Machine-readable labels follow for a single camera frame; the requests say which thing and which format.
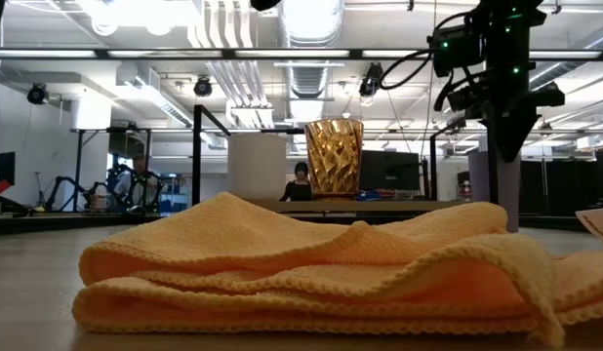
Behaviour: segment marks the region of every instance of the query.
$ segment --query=gold vase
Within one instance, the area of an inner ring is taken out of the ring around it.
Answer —
[[[361,122],[319,120],[305,126],[310,183],[316,200],[353,200],[360,179]]]

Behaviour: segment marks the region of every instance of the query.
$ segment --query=ventilation duct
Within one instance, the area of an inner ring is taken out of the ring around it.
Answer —
[[[344,0],[286,0],[278,7],[282,46],[331,48],[339,41]],[[331,70],[328,67],[287,67],[290,110],[298,121],[321,116]]]
[[[600,37],[596,36],[597,39],[591,44],[584,46],[586,50],[603,50],[603,35]],[[583,66],[587,62],[585,61],[572,61],[572,62],[559,62],[549,63],[539,67],[539,73],[530,79],[529,89],[537,90],[546,84],[554,81],[555,79],[574,71],[575,69]]]

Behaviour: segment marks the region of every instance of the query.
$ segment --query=monitor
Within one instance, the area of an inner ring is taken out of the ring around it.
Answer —
[[[360,189],[421,191],[419,154],[362,151]]]

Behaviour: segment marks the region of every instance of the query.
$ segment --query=woman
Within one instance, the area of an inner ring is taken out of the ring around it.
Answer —
[[[312,201],[312,188],[308,181],[308,165],[306,162],[299,162],[295,165],[295,177],[293,181],[286,184],[286,191],[280,201]]]

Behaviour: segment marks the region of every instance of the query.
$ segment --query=yellow towel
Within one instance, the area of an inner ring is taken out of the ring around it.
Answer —
[[[75,319],[97,332],[531,332],[603,317],[603,253],[552,257],[476,203],[313,224],[230,194],[86,249]]]

